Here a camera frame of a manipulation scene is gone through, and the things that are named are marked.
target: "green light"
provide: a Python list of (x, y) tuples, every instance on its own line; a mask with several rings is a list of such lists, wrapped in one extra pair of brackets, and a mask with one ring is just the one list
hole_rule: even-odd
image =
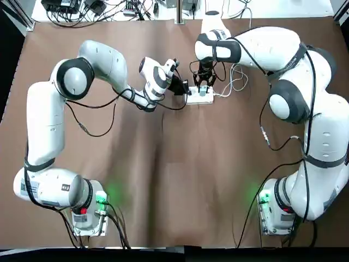
[(270, 197), (270, 190), (264, 189), (260, 192), (260, 199), (261, 202), (269, 202), (269, 197)]
[(107, 203), (107, 194), (104, 191), (96, 192), (96, 202), (99, 204), (99, 210), (105, 210), (105, 203)]

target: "white cable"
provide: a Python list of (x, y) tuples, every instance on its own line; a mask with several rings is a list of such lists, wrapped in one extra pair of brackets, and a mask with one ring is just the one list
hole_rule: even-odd
[(233, 15), (229, 15), (229, 13), (228, 13), (228, 16), (229, 16), (228, 19), (240, 15), (245, 9), (247, 9), (248, 11), (250, 11), (250, 29), (251, 29), (252, 10), (251, 10), (249, 7), (244, 7), (244, 8), (241, 9), (239, 12), (237, 12), (236, 14), (233, 14)]
[[(234, 79), (234, 73), (240, 74), (241, 77), (240, 77), (240, 78)], [(234, 87), (234, 84), (233, 84), (233, 83), (234, 83), (235, 81), (238, 81), (238, 80), (243, 80), (243, 77), (245, 77), (245, 84), (244, 84), (244, 86), (243, 86), (242, 88), (240, 88), (240, 89), (236, 89), (236, 88)], [(228, 97), (228, 96), (230, 96), (232, 89), (234, 89), (236, 92), (242, 91), (242, 90), (246, 87), (248, 81), (249, 81), (249, 77), (242, 71), (241, 65), (239, 65), (239, 64), (233, 64), (233, 65), (231, 66), (231, 68), (230, 68), (230, 82), (229, 82), (229, 84), (226, 85), (226, 86), (224, 87), (223, 92), (222, 92), (221, 94), (218, 94), (218, 93), (216, 93), (215, 91), (213, 91), (213, 95), (214, 95), (214, 96), (218, 96), (218, 97)], [(230, 88), (229, 88), (229, 93), (228, 93), (228, 94), (224, 94), (225, 89), (227, 89), (228, 86), (230, 86)]]

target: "black joint ring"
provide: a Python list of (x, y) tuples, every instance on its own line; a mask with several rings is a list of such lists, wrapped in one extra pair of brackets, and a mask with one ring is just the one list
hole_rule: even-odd
[(281, 196), (279, 194), (279, 184), (280, 184), (281, 178), (277, 179), (277, 181), (275, 182), (275, 186), (274, 186), (274, 195), (275, 195), (275, 200), (276, 203), (278, 204), (278, 206), (285, 211), (284, 209), (289, 209), (290, 213), (293, 213), (293, 209), (289, 206), (287, 206), (283, 200), (281, 199)]
[(284, 179), (283, 183), (282, 183), (282, 191), (283, 191), (283, 193), (284, 193), (284, 195), (285, 195), (285, 198), (286, 198), (287, 202), (291, 203), (291, 202), (290, 202), (290, 199), (289, 199), (289, 197), (288, 197), (288, 195), (287, 195), (287, 191), (286, 191), (286, 181), (287, 181), (287, 179), (288, 179), (288, 177), (286, 177), (286, 178)]
[(83, 205), (80, 207), (80, 209), (88, 209), (88, 207), (90, 206), (90, 204), (92, 202), (92, 196), (93, 196), (93, 187), (92, 187), (91, 182), (86, 178), (84, 178), (84, 180), (86, 181), (86, 183), (88, 185), (88, 196), (87, 196), (85, 203), (83, 203)]
[(131, 87), (131, 91), (132, 91), (132, 95), (130, 97), (130, 100), (131, 101), (134, 101), (135, 100), (135, 97), (136, 97), (136, 91), (133, 87)]

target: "label sticker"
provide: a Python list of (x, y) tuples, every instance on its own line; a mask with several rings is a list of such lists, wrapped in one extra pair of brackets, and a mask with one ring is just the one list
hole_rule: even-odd
[(69, 191), (70, 185), (69, 184), (62, 184), (62, 191)]
[(52, 202), (52, 201), (46, 201), (46, 200), (42, 200), (41, 202), (43, 203), (43, 205), (47, 205), (47, 206), (60, 206), (58, 202)]
[[(35, 182), (35, 181), (31, 181), (30, 184), (31, 184), (30, 187), (32, 189), (33, 196), (35, 198), (37, 198), (38, 197), (38, 187), (39, 187), (40, 183)], [(24, 182), (24, 179), (21, 180), (21, 195), (28, 196), (28, 192), (26, 190), (26, 184)]]
[(74, 215), (74, 222), (76, 223), (83, 223), (87, 222), (87, 215)]

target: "black floor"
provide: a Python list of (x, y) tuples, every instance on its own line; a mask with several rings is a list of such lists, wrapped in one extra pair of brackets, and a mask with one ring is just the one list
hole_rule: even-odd
[(0, 10), (0, 123), (24, 43), (24, 36)]

